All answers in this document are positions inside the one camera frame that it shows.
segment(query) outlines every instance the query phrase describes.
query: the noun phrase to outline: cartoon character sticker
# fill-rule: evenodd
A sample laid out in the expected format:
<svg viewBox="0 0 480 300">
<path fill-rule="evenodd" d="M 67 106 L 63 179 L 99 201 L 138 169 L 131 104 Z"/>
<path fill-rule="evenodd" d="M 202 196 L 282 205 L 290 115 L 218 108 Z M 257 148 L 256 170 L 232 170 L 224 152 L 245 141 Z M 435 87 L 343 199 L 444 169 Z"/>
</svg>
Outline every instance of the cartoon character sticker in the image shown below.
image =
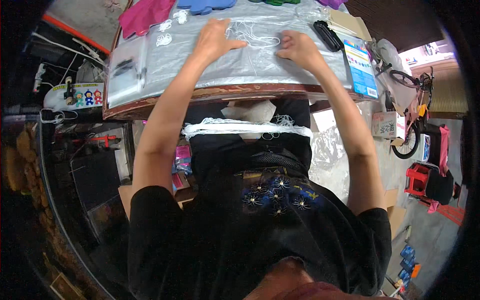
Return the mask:
<svg viewBox="0 0 480 300">
<path fill-rule="evenodd" d="M 95 96 L 95 105 L 102 104 L 102 93 L 98 89 L 93 92 L 93 95 Z"/>
<path fill-rule="evenodd" d="M 87 90 L 85 92 L 85 101 L 86 101 L 86 104 L 88 106 L 88 104 L 91 104 L 93 105 L 93 98 L 92 98 L 93 94 L 92 92 L 90 92 L 90 90 Z"/>
<path fill-rule="evenodd" d="M 84 95 L 82 94 L 82 92 L 76 92 L 75 98 L 77 99 L 77 107 L 79 107 L 80 105 L 84 105 Z"/>
</svg>

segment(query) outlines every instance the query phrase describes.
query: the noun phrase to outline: person's right hand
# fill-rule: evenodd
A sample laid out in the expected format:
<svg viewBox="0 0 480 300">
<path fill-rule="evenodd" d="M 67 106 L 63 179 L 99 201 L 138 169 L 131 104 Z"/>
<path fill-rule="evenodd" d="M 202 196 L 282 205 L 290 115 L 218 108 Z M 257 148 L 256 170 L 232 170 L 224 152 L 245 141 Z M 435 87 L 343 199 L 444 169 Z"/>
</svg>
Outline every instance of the person's right hand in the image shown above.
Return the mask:
<svg viewBox="0 0 480 300">
<path fill-rule="evenodd" d="M 313 67 L 324 62 L 323 56 L 308 35 L 295 30 L 284 30 L 282 34 L 283 49 L 276 53 L 279 57 L 293 60 L 310 72 L 313 71 Z"/>
<path fill-rule="evenodd" d="M 230 19 L 208 20 L 198 35 L 197 45 L 193 49 L 192 55 L 205 61 L 208 66 L 231 49 L 246 47 L 248 44 L 245 41 L 228 40 L 225 37 L 229 23 Z"/>
</svg>

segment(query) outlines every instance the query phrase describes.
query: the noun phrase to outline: blue foam piece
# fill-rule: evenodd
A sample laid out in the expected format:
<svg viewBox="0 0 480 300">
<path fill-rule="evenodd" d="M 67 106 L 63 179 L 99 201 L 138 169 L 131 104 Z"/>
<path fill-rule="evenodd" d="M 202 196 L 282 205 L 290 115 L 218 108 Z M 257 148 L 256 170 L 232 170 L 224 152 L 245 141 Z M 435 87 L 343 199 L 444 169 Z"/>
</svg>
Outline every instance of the blue foam piece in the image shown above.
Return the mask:
<svg viewBox="0 0 480 300">
<path fill-rule="evenodd" d="M 223 10 L 230 8 L 237 3 L 237 0 L 179 0 L 177 8 L 188 9 L 193 15 L 206 15 L 212 10 Z"/>
</svg>

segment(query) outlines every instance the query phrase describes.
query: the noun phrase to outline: red plastic stool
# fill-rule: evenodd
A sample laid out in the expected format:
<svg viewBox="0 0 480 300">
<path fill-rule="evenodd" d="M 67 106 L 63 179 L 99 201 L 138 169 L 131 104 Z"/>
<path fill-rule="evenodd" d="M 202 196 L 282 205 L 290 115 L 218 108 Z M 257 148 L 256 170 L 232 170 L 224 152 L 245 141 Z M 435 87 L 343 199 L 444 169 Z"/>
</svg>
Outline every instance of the red plastic stool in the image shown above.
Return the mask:
<svg viewBox="0 0 480 300">
<path fill-rule="evenodd" d="M 425 187 L 428 181 L 428 172 L 430 169 L 420 164 L 413 164 L 407 169 L 407 183 L 404 192 L 425 196 Z"/>
</svg>

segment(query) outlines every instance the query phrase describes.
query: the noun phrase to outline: silver tablecloth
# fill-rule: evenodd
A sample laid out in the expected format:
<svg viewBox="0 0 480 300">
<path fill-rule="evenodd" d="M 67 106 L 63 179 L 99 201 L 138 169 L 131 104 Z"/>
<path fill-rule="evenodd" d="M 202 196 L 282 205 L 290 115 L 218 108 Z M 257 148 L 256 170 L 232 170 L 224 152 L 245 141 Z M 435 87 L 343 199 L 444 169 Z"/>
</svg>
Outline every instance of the silver tablecloth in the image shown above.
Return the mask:
<svg viewBox="0 0 480 300">
<path fill-rule="evenodd" d="M 340 10 L 347 12 L 343 4 Z M 172 18 L 177 11 L 175 5 L 170 12 L 170 18 L 173 20 L 170 29 L 161 33 L 158 31 L 158 25 L 155 25 L 146 36 L 147 72 L 144 88 L 139 94 L 129 98 L 119 99 L 113 103 L 109 101 L 109 107 L 161 94 L 191 54 L 196 38 L 209 18 L 231 18 L 233 22 L 250 18 L 255 22 L 253 31 L 256 36 L 281 37 L 281 32 L 286 29 L 304 32 L 314 40 L 325 61 L 344 87 L 351 88 L 348 64 L 344 60 L 343 52 L 330 52 L 312 28 L 315 20 L 328 18 L 328 10 L 315 0 L 302 0 L 297 5 L 286 3 L 279 7 L 263 2 L 238 0 L 234 7 L 226 10 L 213 11 L 205 16 L 188 15 L 187 22 L 182 25 Z M 157 37 L 166 33 L 172 36 L 172 42 L 157 47 Z M 119 44 L 128 42 L 129 39 L 121 38 Z M 196 87 L 251 83 L 318 84 L 311 74 L 297 67 L 292 61 L 278 58 L 275 53 L 279 49 L 280 45 L 262 49 L 247 46 L 232 50 L 205 70 Z"/>
</svg>

